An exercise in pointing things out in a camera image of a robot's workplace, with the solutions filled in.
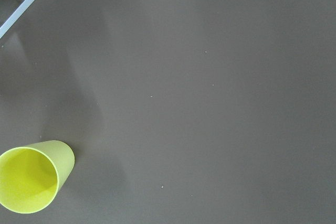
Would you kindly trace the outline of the yellow plastic cup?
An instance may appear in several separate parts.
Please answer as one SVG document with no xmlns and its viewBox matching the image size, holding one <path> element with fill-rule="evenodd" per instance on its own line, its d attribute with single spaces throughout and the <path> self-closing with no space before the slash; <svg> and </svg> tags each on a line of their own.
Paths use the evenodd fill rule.
<svg viewBox="0 0 336 224">
<path fill-rule="evenodd" d="M 1 205 L 32 214 L 55 199 L 75 165 L 66 143 L 50 140 L 15 147 L 1 154 Z"/>
</svg>

